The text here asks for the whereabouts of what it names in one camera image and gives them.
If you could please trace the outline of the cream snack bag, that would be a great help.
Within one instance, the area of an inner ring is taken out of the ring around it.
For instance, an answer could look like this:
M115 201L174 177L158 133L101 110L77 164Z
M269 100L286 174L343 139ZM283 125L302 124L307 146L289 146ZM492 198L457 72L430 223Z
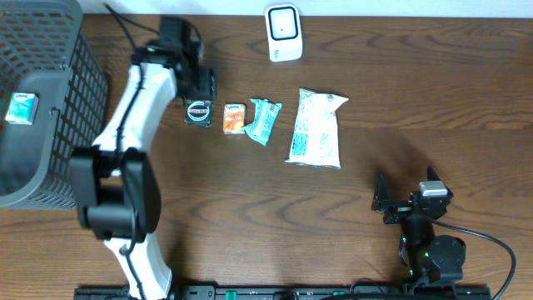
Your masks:
M347 97L299 89L299 106L286 163L340 169L336 110Z

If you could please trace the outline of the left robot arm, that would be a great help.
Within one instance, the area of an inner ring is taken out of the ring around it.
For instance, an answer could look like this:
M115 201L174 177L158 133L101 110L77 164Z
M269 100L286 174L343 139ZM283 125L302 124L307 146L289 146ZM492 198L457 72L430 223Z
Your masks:
M163 16L158 38L134 47L128 80L109 123L91 145L69 159L77 217L113 253L126 287L79 287L76 299L172 299L172 269L156 230L162 196L149 152L170 102L211 105L217 95L212 68L201 65L198 29Z

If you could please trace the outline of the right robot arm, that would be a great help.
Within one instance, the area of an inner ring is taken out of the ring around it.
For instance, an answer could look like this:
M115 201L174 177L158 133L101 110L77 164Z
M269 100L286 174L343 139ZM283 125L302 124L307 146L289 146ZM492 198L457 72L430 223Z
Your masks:
M427 288L453 289L455 282L463 278L464 241L450 235L437 236L433 228L436 219L447 213L452 198L453 192L432 167L427 168L427 179L407 200L392 199L383 174L376 175L371 210L384 213L386 225L401 226L399 255L411 274L402 292L414 295Z

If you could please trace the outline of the orange tissue pack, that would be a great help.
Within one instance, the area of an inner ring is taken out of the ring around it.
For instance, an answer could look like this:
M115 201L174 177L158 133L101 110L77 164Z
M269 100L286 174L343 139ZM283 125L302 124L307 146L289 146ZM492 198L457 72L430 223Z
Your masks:
M246 105L228 103L224 107L222 131L225 134L243 134L246 121Z

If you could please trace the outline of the dark green round-label box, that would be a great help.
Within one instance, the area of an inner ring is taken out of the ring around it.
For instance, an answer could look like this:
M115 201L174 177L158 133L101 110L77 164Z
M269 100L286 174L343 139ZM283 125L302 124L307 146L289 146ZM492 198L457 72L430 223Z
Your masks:
M209 128L212 125L212 100L187 100L186 107L185 122L188 126Z

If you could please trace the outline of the teal tissue pack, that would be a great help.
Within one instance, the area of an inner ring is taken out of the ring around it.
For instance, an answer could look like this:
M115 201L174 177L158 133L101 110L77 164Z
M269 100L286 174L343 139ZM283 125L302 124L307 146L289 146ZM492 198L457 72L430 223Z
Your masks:
M10 99L5 120L11 124L32 125L39 103L36 93L15 92Z

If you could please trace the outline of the green snack packet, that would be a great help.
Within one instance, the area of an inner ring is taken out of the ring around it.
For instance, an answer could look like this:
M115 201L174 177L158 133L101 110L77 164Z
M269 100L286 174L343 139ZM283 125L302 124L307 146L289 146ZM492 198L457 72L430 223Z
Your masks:
M250 101L255 104L254 119L247 124L242 130L253 141L266 146L271 131L279 112L282 109L281 103L269 102L267 99L251 98Z

